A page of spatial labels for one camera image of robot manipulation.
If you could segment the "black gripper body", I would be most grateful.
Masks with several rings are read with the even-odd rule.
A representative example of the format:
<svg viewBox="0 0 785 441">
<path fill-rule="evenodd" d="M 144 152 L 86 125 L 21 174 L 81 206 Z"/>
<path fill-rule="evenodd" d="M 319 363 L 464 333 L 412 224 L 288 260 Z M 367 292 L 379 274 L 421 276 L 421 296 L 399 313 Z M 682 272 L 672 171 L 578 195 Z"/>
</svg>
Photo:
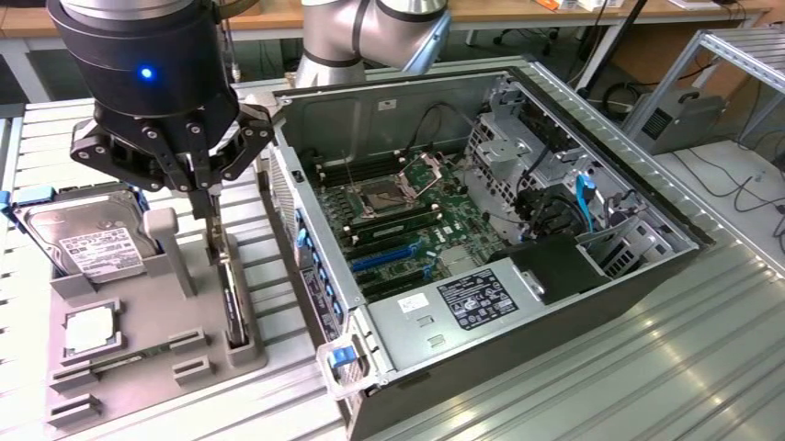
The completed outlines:
<svg viewBox="0 0 785 441">
<path fill-rule="evenodd" d="M 158 130 L 173 152 L 188 148 L 190 123 L 214 146 L 237 115 L 218 51 L 212 2 L 188 1 L 172 13 L 114 20 L 46 4 L 96 101 L 94 120 L 114 137 L 144 147 L 142 128 Z"/>
</svg>

